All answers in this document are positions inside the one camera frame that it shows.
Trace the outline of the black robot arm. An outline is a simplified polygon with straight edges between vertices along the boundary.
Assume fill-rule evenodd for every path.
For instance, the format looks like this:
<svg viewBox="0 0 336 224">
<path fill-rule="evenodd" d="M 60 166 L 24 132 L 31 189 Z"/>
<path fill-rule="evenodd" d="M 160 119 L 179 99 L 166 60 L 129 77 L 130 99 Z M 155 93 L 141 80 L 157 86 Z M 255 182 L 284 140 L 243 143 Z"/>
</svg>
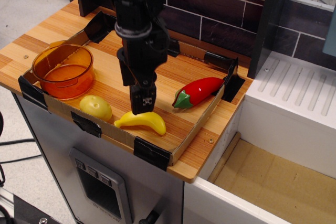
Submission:
<svg viewBox="0 0 336 224">
<path fill-rule="evenodd" d="M 133 114 L 151 112 L 156 100 L 157 67 L 167 61 L 169 33 L 160 12 L 164 0 L 112 0 L 114 25 L 122 39 L 117 52 Z"/>
</svg>

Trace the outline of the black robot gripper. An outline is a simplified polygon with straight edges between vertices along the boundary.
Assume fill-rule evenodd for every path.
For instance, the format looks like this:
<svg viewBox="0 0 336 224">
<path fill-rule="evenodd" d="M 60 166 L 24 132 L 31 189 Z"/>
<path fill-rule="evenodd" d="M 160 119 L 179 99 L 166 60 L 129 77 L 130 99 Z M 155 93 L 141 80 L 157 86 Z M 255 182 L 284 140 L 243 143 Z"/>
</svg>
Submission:
<svg viewBox="0 0 336 224">
<path fill-rule="evenodd" d="M 130 86 L 131 110 L 134 115 L 152 112 L 156 101 L 156 73 L 167 61 L 169 36 L 165 32 L 150 33 L 138 40 L 123 39 L 117 52 L 124 86 Z"/>
</svg>

